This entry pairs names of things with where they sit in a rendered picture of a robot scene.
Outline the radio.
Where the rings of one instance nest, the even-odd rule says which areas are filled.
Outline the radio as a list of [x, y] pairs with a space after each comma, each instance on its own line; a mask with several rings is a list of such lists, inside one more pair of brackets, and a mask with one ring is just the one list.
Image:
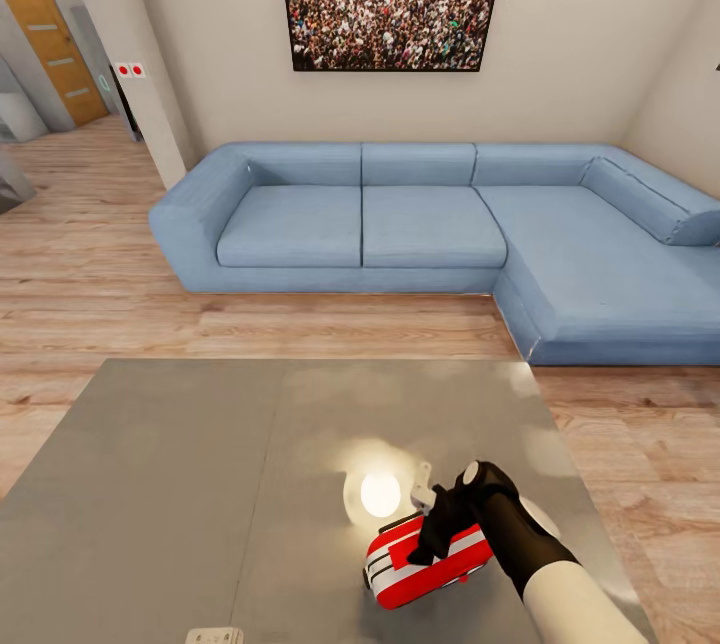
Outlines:
[[447, 559], [434, 555], [431, 567], [411, 565], [406, 558], [419, 547], [419, 535], [425, 515], [414, 515], [381, 527], [370, 544], [363, 577], [367, 589], [385, 609], [398, 609], [430, 592], [458, 581], [481, 569], [493, 556], [479, 524], [451, 537]]

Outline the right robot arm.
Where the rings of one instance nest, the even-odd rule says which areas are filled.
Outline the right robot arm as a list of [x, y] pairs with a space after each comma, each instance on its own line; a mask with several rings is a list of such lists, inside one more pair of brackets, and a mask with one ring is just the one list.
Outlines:
[[473, 461], [451, 491], [428, 488], [423, 461], [410, 494], [425, 515], [419, 547], [406, 560], [431, 567], [447, 559], [451, 537], [479, 524], [533, 622], [541, 644], [649, 644], [560, 543], [542, 509], [519, 497], [515, 483], [490, 461]]

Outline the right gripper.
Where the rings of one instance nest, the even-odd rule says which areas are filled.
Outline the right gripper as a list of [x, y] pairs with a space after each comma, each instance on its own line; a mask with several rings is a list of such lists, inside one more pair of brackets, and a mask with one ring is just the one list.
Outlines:
[[436, 493], [436, 501], [428, 516], [424, 518], [419, 535], [419, 547], [406, 558], [411, 565], [431, 567], [434, 555], [441, 561], [447, 559], [451, 537], [466, 529], [453, 519], [449, 511], [447, 505], [449, 490], [439, 484], [435, 484], [432, 490]]

